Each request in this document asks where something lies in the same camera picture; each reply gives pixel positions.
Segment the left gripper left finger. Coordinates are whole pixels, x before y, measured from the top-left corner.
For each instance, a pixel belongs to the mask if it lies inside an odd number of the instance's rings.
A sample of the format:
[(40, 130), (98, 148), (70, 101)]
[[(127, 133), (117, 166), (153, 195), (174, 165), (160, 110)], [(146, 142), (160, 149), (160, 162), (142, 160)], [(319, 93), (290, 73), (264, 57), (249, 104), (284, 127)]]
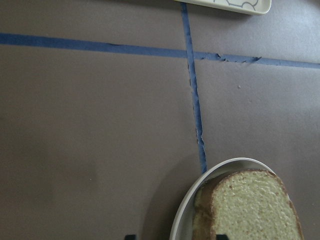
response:
[(127, 235), (125, 235), (124, 240), (137, 240), (137, 235), (136, 234), (127, 234)]

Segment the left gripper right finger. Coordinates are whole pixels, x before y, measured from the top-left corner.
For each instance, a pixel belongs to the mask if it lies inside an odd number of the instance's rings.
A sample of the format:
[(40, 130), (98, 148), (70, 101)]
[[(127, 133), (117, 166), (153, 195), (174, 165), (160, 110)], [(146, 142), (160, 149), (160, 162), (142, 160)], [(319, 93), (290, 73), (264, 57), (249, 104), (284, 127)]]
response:
[(226, 234), (216, 234), (216, 240), (228, 240), (228, 236)]

